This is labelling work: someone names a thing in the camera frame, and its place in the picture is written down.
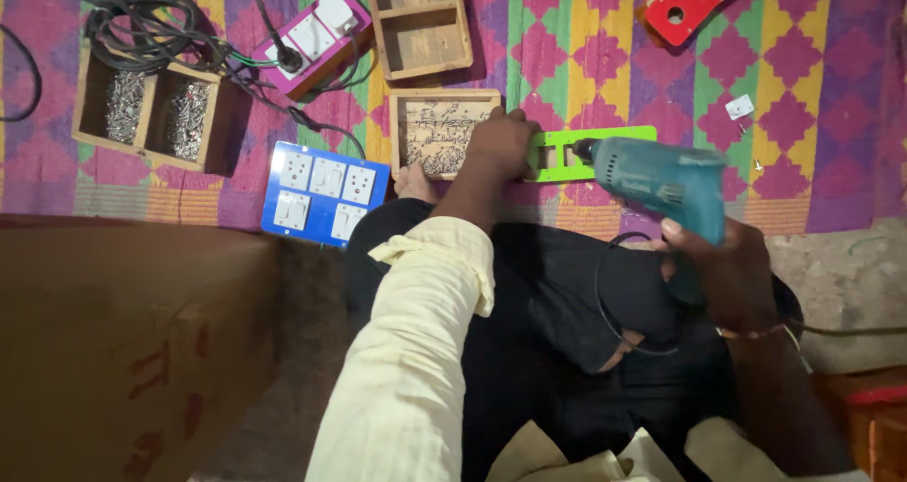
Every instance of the bracelet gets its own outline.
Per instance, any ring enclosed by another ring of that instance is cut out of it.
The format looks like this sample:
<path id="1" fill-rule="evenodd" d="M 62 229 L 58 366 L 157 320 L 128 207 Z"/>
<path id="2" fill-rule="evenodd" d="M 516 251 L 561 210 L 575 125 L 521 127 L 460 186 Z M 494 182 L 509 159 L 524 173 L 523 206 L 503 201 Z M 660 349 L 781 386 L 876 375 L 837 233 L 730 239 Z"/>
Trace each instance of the bracelet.
<path id="1" fill-rule="evenodd" d="M 716 327 L 715 331 L 717 331 L 719 335 L 724 338 L 749 338 L 750 340 L 758 340 L 759 338 L 768 337 L 773 333 L 781 331 L 785 327 L 787 327 L 785 323 L 779 322 L 778 324 L 763 331 L 747 331 L 746 333 L 739 333 L 737 331 L 732 331 L 724 327 Z"/>
<path id="2" fill-rule="evenodd" d="M 797 341 L 796 336 L 794 335 L 793 331 L 791 331 L 791 329 L 789 327 L 787 327 L 787 325 L 784 322 L 779 322 L 778 324 L 776 324 L 766 330 L 763 330 L 763 331 L 748 331 L 746 333 L 739 333 L 737 331 L 732 331 L 732 330 L 726 329 L 724 327 L 715 327 L 715 331 L 717 331 L 719 333 L 719 336 L 721 336 L 721 337 L 747 338 L 750 340 L 758 340 L 759 338 L 768 337 L 769 335 L 771 335 L 773 333 L 777 333 L 778 331 L 781 331 L 781 330 L 784 330 L 787 332 L 787 334 L 790 336 L 790 338 L 794 341 L 796 350 L 799 351 L 800 342 Z"/>

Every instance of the brown cardboard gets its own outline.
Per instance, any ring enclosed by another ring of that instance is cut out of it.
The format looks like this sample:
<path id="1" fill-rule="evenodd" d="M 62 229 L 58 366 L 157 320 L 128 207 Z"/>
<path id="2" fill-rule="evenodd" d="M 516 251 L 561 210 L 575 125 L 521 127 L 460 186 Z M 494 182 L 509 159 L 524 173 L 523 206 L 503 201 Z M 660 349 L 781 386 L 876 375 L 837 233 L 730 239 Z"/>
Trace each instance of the brown cardboard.
<path id="1" fill-rule="evenodd" d="M 0 230 L 0 472 L 186 480 L 273 379 L 273 239 Z"/>

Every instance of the hand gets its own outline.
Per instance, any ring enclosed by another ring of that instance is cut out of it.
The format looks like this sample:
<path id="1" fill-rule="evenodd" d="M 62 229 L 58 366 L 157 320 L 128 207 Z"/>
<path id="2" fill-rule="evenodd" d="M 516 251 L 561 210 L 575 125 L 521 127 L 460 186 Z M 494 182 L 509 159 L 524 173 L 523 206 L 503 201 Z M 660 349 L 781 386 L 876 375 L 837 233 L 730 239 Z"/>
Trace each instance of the hand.
<path id="1" fill-rule="evenodd" d="M 725 218 L 725 240 L 716 247 L 667 218 L 661 229 L 673 249 L 693 259 L 717 326 L 742 333 L 777 325 L 772 270 L 761 231 Z"/>
<path id="2" fill-rule="evenodd" d="M 498 172 L 503 181 L 526 175 L 529 139 L 539 131 L 538 122 L 526 120 L 523 110 L 517 108 L 505 114 L 503 107 L 496 106 L 488 120 L 477 124 L 472 131 L 463 166 Z"/>

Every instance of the wooden tray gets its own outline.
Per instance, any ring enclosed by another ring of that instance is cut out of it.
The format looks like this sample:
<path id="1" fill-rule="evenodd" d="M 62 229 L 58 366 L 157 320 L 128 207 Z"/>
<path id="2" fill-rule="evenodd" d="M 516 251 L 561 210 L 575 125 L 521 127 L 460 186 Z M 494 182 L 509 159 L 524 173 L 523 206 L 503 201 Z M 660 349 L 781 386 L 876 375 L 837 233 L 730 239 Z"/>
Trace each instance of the wooden tray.
<path id="1" fill-rule="evenodd" d="M 495 89 L 392 89 L 390 103 L 391 174 L 396 179 L 414 149 L 423 155 L 414 157 L 416 162 L 450 158 L 459 169 L 472 128 L 501 105 L 501 93 Z M 456 177 L 456 169 L 433 171 L 438 166 L 425 164 L 429 179 Z"/>
<path id="2" fill-rule="evenodd" d="M 390 82 L 472 65 L 462 0 L 368 0 Z"/>
<path id="3" fill-rule="evenodd" d="M 145 77 L 145 91 L 132 144 L 107 138 L 107 86 L 116 70 L 98 60 L 84 45 L 79 58 L 79 82 L 73 111 L 72 135 L 75 140 L 92 143 L 114 151 L 135 154 L 155 163 L 166 163 L 195 172 L 222 173 L 224 151 L 236 87 L 211 72 L 191 70 L 171 63 L 166 69 Z M 208 108 L 201 132 L 198 157 L 194 162 L 164 154 L 167 101 L 172 87 L 180 80 L 209 82 Z"/>

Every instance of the electric drill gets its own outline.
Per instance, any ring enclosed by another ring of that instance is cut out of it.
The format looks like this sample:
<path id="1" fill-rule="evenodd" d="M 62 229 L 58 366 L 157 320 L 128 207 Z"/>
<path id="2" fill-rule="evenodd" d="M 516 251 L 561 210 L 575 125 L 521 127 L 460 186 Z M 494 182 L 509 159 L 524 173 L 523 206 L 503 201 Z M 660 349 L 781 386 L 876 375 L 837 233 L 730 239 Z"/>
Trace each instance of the electric drill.
<path id="1" fill-rule="evenodd" d="M 573 153 L 592 162 L 608 193 L 660 212 L 713 245 L 724 238 L 724 154 L 626 137 L 582 139 Z M 687 304 L 703 304 L 692 261 L 675 254 L 675 263 L 668 290 Z"/>

